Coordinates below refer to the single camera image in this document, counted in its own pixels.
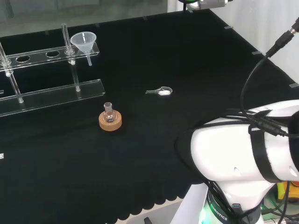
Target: white wall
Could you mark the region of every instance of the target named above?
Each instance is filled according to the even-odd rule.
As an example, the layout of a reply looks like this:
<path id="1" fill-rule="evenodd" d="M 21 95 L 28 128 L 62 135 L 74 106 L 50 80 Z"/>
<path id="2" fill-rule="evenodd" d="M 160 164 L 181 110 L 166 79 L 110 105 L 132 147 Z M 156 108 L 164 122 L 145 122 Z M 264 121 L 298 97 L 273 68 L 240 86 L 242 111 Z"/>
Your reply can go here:
<path id="1" fill-rule="evenodd" d="M 178 0 L 168 0 L 168 11 L 182 10 Z M 266 53 L 299 17 L 299 0 L 233 0 L 212 9 L 259 51 Z M 299 83 L 299 34 L 271 60 Z"/>
<path id="2" fill-rule="evenodd" d="M 166 12 L 167 0 L 0 0 L 0 37 Z"/>

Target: black strap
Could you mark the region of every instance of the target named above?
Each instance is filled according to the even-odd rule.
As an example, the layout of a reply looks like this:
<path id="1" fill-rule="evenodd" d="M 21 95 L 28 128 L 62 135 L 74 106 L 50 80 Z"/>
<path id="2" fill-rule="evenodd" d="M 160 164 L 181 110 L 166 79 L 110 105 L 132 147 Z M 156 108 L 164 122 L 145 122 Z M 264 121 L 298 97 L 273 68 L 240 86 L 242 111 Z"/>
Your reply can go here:
<path id="1" fill-rule="evenodd" d="M 214 197 L 212 196 L 211 191 L 207 192 L 206 200 L 207 200 L 207 203 L 209 204 L 211 212 L 221 223 L 237 224 L 237 223 L 231 222 L 231 218 L 229 218 L 229 216 L 222 210 L 220 205 L 215 201 Z"/>
<path id="2" fill-rule="evenodd" d="M 249 126 L 249 134 L 251 138 L 252 152 L 257 168 L 263 178 L 270 183 L 282 182 L 273 173 L 265 145 L 265 135 L 260 129 L 252 130 L 254 127 Z"/>

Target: rack hole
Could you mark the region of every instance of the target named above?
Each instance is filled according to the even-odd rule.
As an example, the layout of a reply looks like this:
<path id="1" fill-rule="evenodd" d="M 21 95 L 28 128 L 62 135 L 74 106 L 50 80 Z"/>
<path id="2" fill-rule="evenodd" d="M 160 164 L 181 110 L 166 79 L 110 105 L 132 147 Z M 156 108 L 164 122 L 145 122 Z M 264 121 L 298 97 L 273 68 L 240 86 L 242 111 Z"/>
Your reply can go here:
<path id="1" fill-rule="evenodd" d="M 30 59 L 30 56 L 24 55 L 24 56 L 17 57 L 16 61 L 20 62 L 20 63 L 24 63 L 24 62 L 28 61 L 29 59 Z"/>
<path id="2" fill-rule="evenodd" d="M 59 55 L 59 51 L 55 50 L 55 51 L 50 51 L 48 53 L 46 53 L 47 57 L 57 57 Z"/>

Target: yellow object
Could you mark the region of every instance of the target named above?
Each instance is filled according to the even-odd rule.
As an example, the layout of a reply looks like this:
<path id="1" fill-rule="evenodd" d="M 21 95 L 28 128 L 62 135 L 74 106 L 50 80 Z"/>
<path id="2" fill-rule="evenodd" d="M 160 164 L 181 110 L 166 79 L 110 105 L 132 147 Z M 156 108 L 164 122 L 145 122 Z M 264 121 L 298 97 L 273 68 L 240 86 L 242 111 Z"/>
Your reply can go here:
<path id="1" fill-rule="evenodd" d="M 278 201 L 282 201 L 285 196 L 286 182 L 278 183 Z M 299 203 L 299 183 L 294 182 L 290 184 L 289 203 Z"/>

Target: small glass flask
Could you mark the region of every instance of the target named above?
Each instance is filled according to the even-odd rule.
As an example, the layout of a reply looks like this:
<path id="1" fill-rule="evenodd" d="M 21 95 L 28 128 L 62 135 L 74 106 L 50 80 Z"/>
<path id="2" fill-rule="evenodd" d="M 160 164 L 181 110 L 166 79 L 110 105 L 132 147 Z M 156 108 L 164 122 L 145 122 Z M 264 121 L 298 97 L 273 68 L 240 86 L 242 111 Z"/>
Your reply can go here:
<path id="1" fill-rule="evenodd" d="M 112 123 L 117 120 L 117 114 L 112 109 L 112 103 L 107 102 L 104 104 L 105 112 L 103 114 L 103 120 L 107 123 Z"/>

